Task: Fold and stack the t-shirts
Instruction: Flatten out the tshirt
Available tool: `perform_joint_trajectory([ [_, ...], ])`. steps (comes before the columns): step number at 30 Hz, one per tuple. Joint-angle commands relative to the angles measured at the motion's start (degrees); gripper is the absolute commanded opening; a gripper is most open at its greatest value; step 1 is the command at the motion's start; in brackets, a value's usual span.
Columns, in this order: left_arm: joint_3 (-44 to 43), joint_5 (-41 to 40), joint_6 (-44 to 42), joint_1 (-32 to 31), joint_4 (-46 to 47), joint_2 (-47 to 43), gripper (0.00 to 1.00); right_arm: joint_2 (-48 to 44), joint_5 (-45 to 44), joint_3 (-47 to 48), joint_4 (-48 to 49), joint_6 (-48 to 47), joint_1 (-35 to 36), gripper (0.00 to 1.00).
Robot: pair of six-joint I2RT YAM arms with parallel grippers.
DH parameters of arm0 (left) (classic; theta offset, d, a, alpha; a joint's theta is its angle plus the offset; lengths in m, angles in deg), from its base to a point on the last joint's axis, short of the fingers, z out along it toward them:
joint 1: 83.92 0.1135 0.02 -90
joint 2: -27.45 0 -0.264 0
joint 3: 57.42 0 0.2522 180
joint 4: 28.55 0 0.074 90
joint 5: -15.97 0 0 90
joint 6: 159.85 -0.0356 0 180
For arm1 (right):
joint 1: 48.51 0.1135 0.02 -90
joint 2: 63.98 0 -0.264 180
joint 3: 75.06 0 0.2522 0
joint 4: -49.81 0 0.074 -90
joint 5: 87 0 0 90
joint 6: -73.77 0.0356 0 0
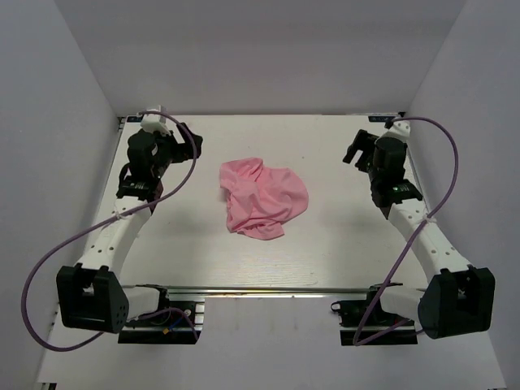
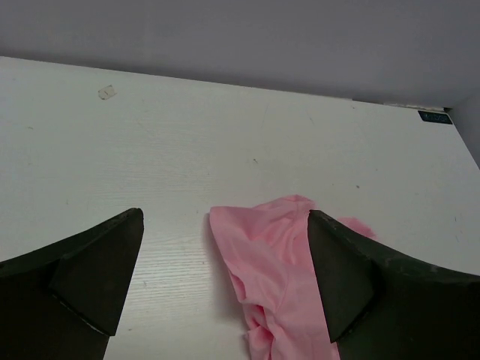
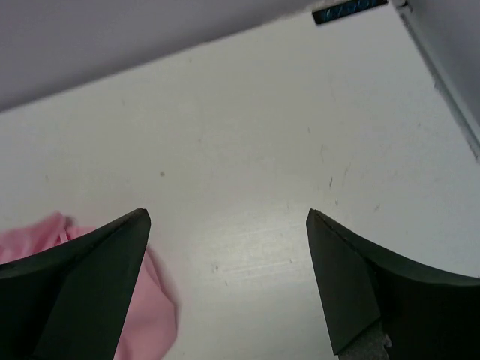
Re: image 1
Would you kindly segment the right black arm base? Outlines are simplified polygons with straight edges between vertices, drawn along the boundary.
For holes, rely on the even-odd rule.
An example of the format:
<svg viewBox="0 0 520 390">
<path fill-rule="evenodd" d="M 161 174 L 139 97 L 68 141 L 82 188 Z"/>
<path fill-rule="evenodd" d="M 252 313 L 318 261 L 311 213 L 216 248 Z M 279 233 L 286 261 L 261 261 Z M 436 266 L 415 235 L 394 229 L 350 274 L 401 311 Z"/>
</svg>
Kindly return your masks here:
<svg viewBox="0 0 520 390">
<path fill-rule="evenodd" d="M 379 285 L 371 286 L 364 298 L 334 301 L 331 312 L 338 315 L 340 324 L 340 343 L 342 346 L 353 346 L 353 338 L 366 309 L 379 290 Z M 369 338 L 388 327 L 398 324 L 403 318 L 398 314 L 389 314 L 382 310 L 378 302 L 370 313 L 358 338 L 359 341 Z M 371 340 L 366 346 L 416 345 L 418 331 L 413 320 L 409 320 L 399 328 Z"/>
</svg>

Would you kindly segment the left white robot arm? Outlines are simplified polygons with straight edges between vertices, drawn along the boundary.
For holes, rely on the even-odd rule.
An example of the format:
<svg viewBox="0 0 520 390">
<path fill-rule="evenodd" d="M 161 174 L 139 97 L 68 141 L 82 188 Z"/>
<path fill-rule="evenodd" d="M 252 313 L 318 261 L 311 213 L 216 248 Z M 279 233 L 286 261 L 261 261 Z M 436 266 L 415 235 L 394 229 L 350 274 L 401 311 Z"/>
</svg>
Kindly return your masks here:
<svg viewBox="0 0 520 390">
<path fill-rule="evenodd" d="M 161 309 L 163 292 L 155 287 L 123 287 L 119 275 L 139 231 L 163 194 L 162 178 L 173 163 L 196 160 L 202 138 L 178 123 L 178 142 L 164 125 L 143 123 L 128 138 L 127 163 L 121 168 L 112 216 L 74 266 L 56 277 L 63 325 L 119 333 L 125 324 Z"/>
</svg>

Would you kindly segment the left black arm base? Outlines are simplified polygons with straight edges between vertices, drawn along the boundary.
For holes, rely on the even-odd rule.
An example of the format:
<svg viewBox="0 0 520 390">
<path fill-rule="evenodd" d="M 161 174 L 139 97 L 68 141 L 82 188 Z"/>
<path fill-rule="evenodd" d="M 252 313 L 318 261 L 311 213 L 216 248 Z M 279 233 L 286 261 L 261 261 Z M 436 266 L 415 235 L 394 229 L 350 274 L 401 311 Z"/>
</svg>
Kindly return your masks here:
<svg viewBox="0 0 520 390">
<path fill-rule="evenodd" d="M 125 287 L 130 313 L 120 345 L 195 345 L 202 333 L 205 298 L 158 285 Z"/>
</svg>

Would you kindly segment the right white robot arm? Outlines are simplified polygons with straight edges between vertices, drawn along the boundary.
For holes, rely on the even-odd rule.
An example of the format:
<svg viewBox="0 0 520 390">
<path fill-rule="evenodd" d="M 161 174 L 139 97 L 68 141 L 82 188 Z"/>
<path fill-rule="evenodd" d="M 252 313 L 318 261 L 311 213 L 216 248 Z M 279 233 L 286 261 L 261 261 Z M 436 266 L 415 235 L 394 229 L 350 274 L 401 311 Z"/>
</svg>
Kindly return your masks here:
<svg viewBox="0 0 520 390">
<path fill-rule="evenodd" d="M 416 322 L 432 339 L 485 332 L 491 326 L 496 280 L 486 267 L 461 255 L 428 215 L 423 195 L 405 178 L 407 144 L 399 137 L 359 130 L 343 158 L 368 175 L 370 194 L 384 218 L 403 236 L 427 278 L 425 289 L 392 278 L 370 287 L 366 300 L 349 304 L 347 326 Z"/>
</svg>

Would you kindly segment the pink t shirt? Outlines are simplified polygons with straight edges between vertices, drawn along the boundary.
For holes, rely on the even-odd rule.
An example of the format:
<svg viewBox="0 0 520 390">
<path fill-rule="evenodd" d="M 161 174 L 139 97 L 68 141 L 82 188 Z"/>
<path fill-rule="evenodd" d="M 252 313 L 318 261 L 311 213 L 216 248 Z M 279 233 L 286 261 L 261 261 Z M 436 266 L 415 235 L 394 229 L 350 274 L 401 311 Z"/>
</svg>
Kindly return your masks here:
<svg viewBox="0 0 520 390">
<path fill-rule="evenodd" d="M 219 184 L 224 191 L 230 233 L 261 241 L 284 235 L 283 225 L 304 213 L 309 194 L 289 168 L 271 168 L 260 158 L 223 163 Z"/>
</svg>

